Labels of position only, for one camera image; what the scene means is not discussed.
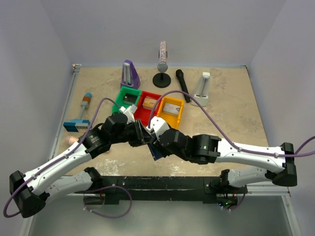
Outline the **navy blue card holder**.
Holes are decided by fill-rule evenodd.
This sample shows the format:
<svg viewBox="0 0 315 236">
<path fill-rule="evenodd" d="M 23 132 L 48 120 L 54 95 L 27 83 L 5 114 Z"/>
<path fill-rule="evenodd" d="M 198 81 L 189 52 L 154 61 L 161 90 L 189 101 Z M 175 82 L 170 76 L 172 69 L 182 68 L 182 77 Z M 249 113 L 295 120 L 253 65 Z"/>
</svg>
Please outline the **navy blue card holder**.
<svg viewBox="0 0 315 236">
<path fill-rule="evenodd" d="M 159 160 L 159 159 L 161 159 L 161 158 L 164 157 L 164 156 L 163 156 L 163 153 L 162 153 L 163 148 L 161 147 L 160 144 L 159 144 L 159 147 L 149 147 L 149 146 L 148 146 L 148 148 L 149 148 L 149 150 L 150 150 L 150 152 L 151 152 L 151 155 L 152 155 L 152 157 L 153 157 L 153 159 L 154 159 L 155 161 L 157 161 L 157 160 Z"/>
</svg>

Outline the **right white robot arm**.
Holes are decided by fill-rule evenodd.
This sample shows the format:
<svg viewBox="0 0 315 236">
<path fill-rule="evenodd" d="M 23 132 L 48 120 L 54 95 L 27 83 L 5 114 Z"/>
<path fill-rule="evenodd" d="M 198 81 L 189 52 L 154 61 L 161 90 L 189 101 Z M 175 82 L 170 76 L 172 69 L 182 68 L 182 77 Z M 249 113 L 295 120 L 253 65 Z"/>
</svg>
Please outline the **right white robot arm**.
<svg viewBox="0 0 315 236">
<path fill-rule="evenodd" d="M 245 169 L 222 171 L 219 186 L 225 193 L 250 183 L 264 181 L 284 187 L 297 185 L 291 143 L 283 143 L 279 147 L 240 144 L 239 148 L 235 148 L 226 139 L 218 136 L 202 134 L 190 137 L 174 128 L 152 131 L 151 135 L 154 137 L 151 147 L 157 151 L 153 154 L 155 160 L 173 154 L 184 161 L 199 165 L 223 162 L 247 165 Z"/>
</svg>

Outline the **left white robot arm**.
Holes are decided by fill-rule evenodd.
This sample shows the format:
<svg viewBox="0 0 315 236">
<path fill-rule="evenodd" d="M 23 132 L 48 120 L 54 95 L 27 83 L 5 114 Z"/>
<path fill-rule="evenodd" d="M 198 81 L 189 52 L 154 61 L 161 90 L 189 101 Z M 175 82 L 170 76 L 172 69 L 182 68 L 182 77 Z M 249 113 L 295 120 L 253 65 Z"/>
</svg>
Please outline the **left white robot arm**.
<svg viewBox="0 0 315 236">
<path fill-rule="evenodd" d="M 12 173 L 9 177 L 9 199 L 15 202 L 18 214 L 28 218 L 40 212 L 49 200 L 58 195 L 96 193 L 103 186 L 103 180 L 95 168 L 86 168 L 75 176 L 66 174 L 109 151 L 113 144 L 128 143 L 139 147 L 151 143 L 154 138 L 153 131 L 140 120 L 131 121 L 122 113 L 114 113 L 47 163 L 26 173 Z"/>
</svg>

